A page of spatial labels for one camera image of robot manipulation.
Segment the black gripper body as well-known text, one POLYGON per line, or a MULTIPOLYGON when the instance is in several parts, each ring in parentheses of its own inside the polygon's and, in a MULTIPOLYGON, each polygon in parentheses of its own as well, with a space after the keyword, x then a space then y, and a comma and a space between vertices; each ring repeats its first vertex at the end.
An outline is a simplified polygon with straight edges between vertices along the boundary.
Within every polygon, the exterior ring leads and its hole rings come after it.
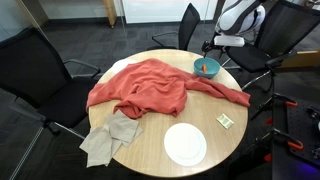
POLYGON ((201 51, 204 55, 206 55, 211 50, 219 50, 220 54, 226 53, 228 47, 227 46, 220 46, 215 45, 213 41, 205 40, 202 44, 201 51))

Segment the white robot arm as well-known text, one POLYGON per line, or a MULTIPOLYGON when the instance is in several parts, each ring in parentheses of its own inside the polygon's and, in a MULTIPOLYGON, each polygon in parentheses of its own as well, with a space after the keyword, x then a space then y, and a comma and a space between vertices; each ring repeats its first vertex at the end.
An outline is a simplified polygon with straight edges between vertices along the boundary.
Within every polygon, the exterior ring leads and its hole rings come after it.
POLYGON ((245 40, 242 34, 259 27, 266 12, 262 4, 266 0, 226 0, 215 25, 215 32, 210 42, 202 45, 206 55, 213 49, 224 47, 242 47, 245 40))

